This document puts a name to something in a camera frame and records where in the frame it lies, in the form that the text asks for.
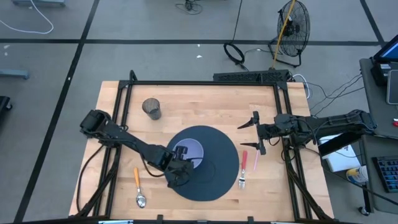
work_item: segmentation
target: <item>black cable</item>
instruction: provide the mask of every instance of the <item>black cable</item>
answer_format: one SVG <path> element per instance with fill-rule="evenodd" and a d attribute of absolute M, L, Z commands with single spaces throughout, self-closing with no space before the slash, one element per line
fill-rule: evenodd
<path fill-rule="evenodd" d="M 203 7 L 196 3 L 197 0 L 185 0 L 185 3 L 176 3 L 175 7 L 188 15 L 197 15 L 203 11 Z"/>
<path fill-rule="evenodd" d="M 101 147 L 99 147 L 99 149 L 97 149 L 97 151 L 95 151 L 93 153 L 93 155 L 90 156 L 90 158 L 88 158 L 88 160 L 86 161 L 85 165 L 83 166 L 83 168 L 81 168 L 80 171 L 80 176 L 79 176 L 79 180 L 77 183 L 77 193 L 76 193 L 76 208 L 77 211 L 80 212 L 80 186 L 81 186 L 81 177 L 83 176 L 83 173 L 88 165 L 88 163 L 100 152 L 100 150 L 104 147 L 104 145 L 101 145 Z"/>
<path fill-rule="evenodd" d="M 283 155 L 284 155 L 284 150 L 282 150 L 282 152 L 280 152 L 280 157 L 282 158 L 283 161 L 286 161 L 286 160 L 285 160 L 285 157 L 284 157 Z M 292 160 L 293 160 L 295 157 L 296 157 L 296 153 L 293 155 L 293 157 L 290 158 L 289 162 L 292 162 Z"/>
<path fill-rule="evenodd" d="M 336 96 L 336 98 L 332 99 L 326 106 L 324 106 L 320 111 L 318 111 L 314 116 L 318 115 L 319 113 L 321 113 L 321 111 L 323 111 L 325 108 L 327 108 L 329 105 L 331 105 L 338 97 L 340 97 L 341 94 L 343 94 L 343 92 L 350 86 L 354 85 L 359 79 L 361 79 L 362 77 L 359 77 L 357 80 L 355 80 L 355 82 L 349 84 L 348 86 L 346 86 L 346 88 L 344 88 L 343 91 L 340 92 L 339 95 Z"/>
<path fill-rule="evenodd" d="M 329 95 L 326 95 L 326 93 L 325 93 L 324 89 L 322 88 L 322 86 L 316 85 L 316 84 L 313 84 L 313 83 L 309 83 L 309 84 L 311 84 L 311 85 L 315 85 L 315 86 L 321 88 L 321 90 L 322 90 L 322 92 L 323 92 L 323 94 L 324 94 L 324 96 L 325 96 L 323 100 L 321 100 L 321 101 L 318 102 L 317 104 L 313 105 L 313 106 L 310 108 L 310 110 L 314 109 L 314 107 L 318 106 L 320 103 L 324 102 L 326 99 L 336 99 L 336 98 L 345 96 L 345 95 L 347 95 L 347 94 L 349 94 L 349 93 L 352 93 L 353 91 L 352 91 L 352 92 L 349 92 L 349 93 L 347 93 L 347 94 L 341 95 L 341 96 L 330 97 L 330 96 L 333 95 L 336 91 L 338 91 L 339 89 L 341 89 L 343 86 L 349 84 L 351 81 L 353 81 L 354 78 L 357 78 L 357 77 L 359 77 L 359 76 L 360 76 L 360 75 L 357 75 L 357 76 L 353 77 L 350 81 L 348 81 L 348 82 L 342 84 L 340 87 L 338 87 L 337 89 L 335 89 L 335 90 L 334 90 L 331 94 L 329 94 Z"/>
<path fill-rule="evenodd" d="M 323 95 L 325 96 L 325 98 L 324 98 L 323 100 L 321 100 L 321 102 L 318 102 L 317 104 L 315 104 L 314 106 L 312 106 L 312 107 L 310 108 L 310 110 L 314 109 L 314 107 L 316 107 L 316 106 L 319 105 L 320 103 L 324 102 L 326 99 L 334 99 L 335 97 L 330 97 L 330 96 L 333 95 L 333 94 L 334 94 L 336 91 L 338 91 L 339 89 L 341 89 L 343 86 L 345 86 L 345 85 L 349 84 L 350 82 L 352 82 L 355 78 L 358 78 L 360 75 L 361 75 L 361 74 L 354 76 L 350 81 L 348 81 L 348 82 L 342 84 L 341 86 L 339 86 L 337 89 L 335 89 L 335 90 L 334 90 L 332 93 L 330 93 L 329 95 L 326 94 L 326 92 L 325 92 L 325 90 L 323 89 L 322 86 L 317 85 L 317 84 L 314 84 L 314 83 L 309 83 L 309 82 L 307 82 L 307 83 L 310 84 L 310 85 L 319 87 L 319 88 L 322 90 Z"/>
<path fill-rule="evenodd" d="M 362 90 L 362 89 L 364 89 L 364 88 L 365 88 L 365 87 L 361 87 L 361 88 L 358 88 L 358 89 L 356 89 L 356 90 L 349 91 L 348 93 L 344 93 L 343 95 L 340 95 L 339 97 L 342 97 L 342 96 L 345 96 L 345 95 L 351 94 L 351 93 L 353 93 L 353 92 L 356 92 L 356 91 Z"/>
<path fill-rule="evenodd" d="M 231 43 L 234 42 L 235 40 L 236 28 L 238 27 L 239 16 L 241 15 L 242 2 L 243 0 L 241 0 L 241 3 L 239 4 L 238 17 L 236 18 L 236 23 L 235 23 L 234 37 L 232 38 Z"/>
<path fill-rule="evenodd" d="M 142 155 L 141 152 L 139 152 L 139 155 L 140 155 L 140 157 L 141 157 L 142 163 L 144 164 L 145 170 L 148 172 L 149 175 L 151 175 L 151 176 L 153 176 L 153 177 L 163 177 L 163 176 L 165 175 L 165 172 L 164 172 L 163 174 L 159 174 L 159 175 L 156 175 L 156 174 L 151 173 L 151 172 L 149 171 L 148 167 L 147 167 L 147 164 L 145 163 L 144 156 Z"/>
<path fill-rule="evenodd" d="M 229 57 L 229 59 L 231 59 L 231 61 L 233 61 L 233 62 L 235 63 L 235 65 L 239 65 L 239 66 L 241 66 L 241 68 L 243 68 L 243 69 L 249 71 L 248 68 L 246 68 L 246 67 L 243 65 L 243 63 L 244 63 L 244 54 L 243 54 L 243 52 L 242 52 L 237 46 L 235 46 L 235 45 L 233 44 L 233 42 L 234 42 L 234 40 L 235 40 L 235 35 L 236 35 L 236 28 L 238 27 L 239 17 L 240 17 L 240 15 L 241 15 L 242 2 L 243 2 L 243 0 L 241 0 L 241 3 L 239 4 L 239 11 L 238 11 L 238 16 L 237 16 L 237 18 L 236 18 L 234 36 L 233 36 L 233 38 L 232 38 L 232 40 L 231 40 L 230 42 L 227 42 L 227 43 L 224 44 L 224 51 L 225 51 L 225 54 Z M 239 56 L 241 57 L 241 59 L 234 58 L 234 57 L 228 52 L 228 50 L 227 50 L 227 48 L 226 48 L 227 46 L 231 46 L 231 47 L 239 54 Z"/>
<path fill-rule="evenodd" d="M 279 142 L 280 142 L 280 137 L 279 137 L 278 141 L 276 141 L 274 144 L 271 143 L 271 139 L 268 140 L 268 143 L 269 143 L 271 146 L 276 146 Z"/>
<path fill-rule="evenodd" d="M 320 153 L 317 152 L 317 151 L 314 151 L 313 149 L 309 149 L 309 148 L 307 148 L 307 147 L 305 147 L 305 149 L 308 149 L 309 151 L 312 151 L 312 152 L 314 152 L 314 153 L 316 153 L 316 154 L 318 154 L 318 155 L 320 156 Z M 379 194 L 373 192 L 372 190 L 369 190 L 369 189 L 366 188 L 366 187 L 360 186 L 359 184 L 352 183 L 351 181 L 345 179 L 344 177 L 341 177 L 341 176 L 335 174 L 334 172 L 332 172 L 332 171 L 326 169 L 326 168 L 323 166 L 322 162 L 321 162 L 321 166 L 322 166 L 323 170 L 327 171 L 328 173 L 333 174 L 333 175 L 335 175 L 335 176 L 337 176 L 337 177 L 339 177 L 339 178 L 341 178 L 341 179 L 343 179 L 343 180 L 345 180 L 345 181 L 347 181 L 347 182 L 349 182 L 349 183 L 351 183 L 351 184 L 353 184 L 353 185 L 355 185 L 355 186 L 357 186 L 357 187 L 363 189 L 364 191 L 366 191 L 366 192 L 368 192 L 368 193 L 370 193 L 370 194 L 373 194 L 374 196 L 377 196 L 377 197 L 379 197 L 379 198 L 381 198 L 381 199 L 384 199 L 384 200 L 386 200 L 386 201 L 388 201 L 388 202 L 390 202 L 390 203 L 392 203 L 392 204 L 394 204 L 394 205 L 398 205 L 398 202 L 393 201 L 393 200 L 391 200 L 391 199 L 389 199 L 389 198 L 386 198 L 385 196 L 379 195 Z"/>
<path fill-rule="evenodd" d="M 335 153 L 337 153 L 337 154 L 339 154 L 339 155 L 341 155 L 341 156 L 344 156 L 344 157 L 347 157 L 347 158 L 357 158 L 358 156 L 362 156 L 362 154 L 359 154 L 359 155 L 357 155 L 357 156 L 346 156 L 346 155 L 344 155 L 344 154 L 342 154 L 342 153 L 340 153 L 340 152 L 335 152 Z"/>

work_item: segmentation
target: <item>keyboard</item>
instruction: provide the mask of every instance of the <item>keyboard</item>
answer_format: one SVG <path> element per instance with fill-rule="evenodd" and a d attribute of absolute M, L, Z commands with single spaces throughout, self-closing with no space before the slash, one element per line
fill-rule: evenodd
<path fill-rule="evenodd" d="M 230 72 L 230 73 L 215 73 L 213 75 L 214 81 L 224 82 L 287 82 L 291 79 L 289 71 L 285 70 L 267 70 L 256 72 Z"/>
<path fill-rule="evenodd" d="M 373 157 L 379 178 L 387 193 L 398 192 L 398 156 Z"/>

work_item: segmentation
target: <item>black bracket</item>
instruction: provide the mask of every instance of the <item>black bracket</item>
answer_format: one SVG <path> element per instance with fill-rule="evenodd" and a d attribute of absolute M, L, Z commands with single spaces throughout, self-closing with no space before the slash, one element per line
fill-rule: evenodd
<path fill-rule="evenodd" d="M 163 215 L 157 215 L 156 224 L 162 224 L 162 223 L 163 223 Z"/>
<path fill-rule="evenodd" d="M 254 224 L 254 217 L 248 217 L 248 224 Z"/>
<path fill-rule="evenodd" d="M 284 91 L 287 91 L 287 82 L 276 82 L 276 85 Z"/>
<path fill-rule="evenodd" d="M 128 85 L 133 85 L 135 81 L 138 81 L 136 73 L 133 70 L 130 70 L 129 80 L 120 80 L 118 88 L 125 88 Z"/>

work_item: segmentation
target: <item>laptop screen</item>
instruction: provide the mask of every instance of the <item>laptop screen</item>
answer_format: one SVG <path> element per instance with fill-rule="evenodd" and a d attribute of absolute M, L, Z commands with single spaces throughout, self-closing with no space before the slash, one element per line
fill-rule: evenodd
<path fill-rule="evenodd" d="M 398 58 L 398 41 L 381 54 L 382 58 Z"/>

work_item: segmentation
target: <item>light purple disc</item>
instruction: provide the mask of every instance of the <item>light purple disc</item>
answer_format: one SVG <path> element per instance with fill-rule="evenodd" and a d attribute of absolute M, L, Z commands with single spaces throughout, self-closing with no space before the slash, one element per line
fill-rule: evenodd
<path fill-rule="evenodd" d="M 188 148 L 186 154 L 182 156 L 183 159 L 190 159 L 190 158 L 203 158 L 203 147 L 201 146 L 200 142 L 194 139 L 183 139 L 179 141 L 174 147 L 173 151 L 177 146 L 185 146 Z M 196 168 L 201 163 L 202 159 L 193 159 L 193 168 Z"/>

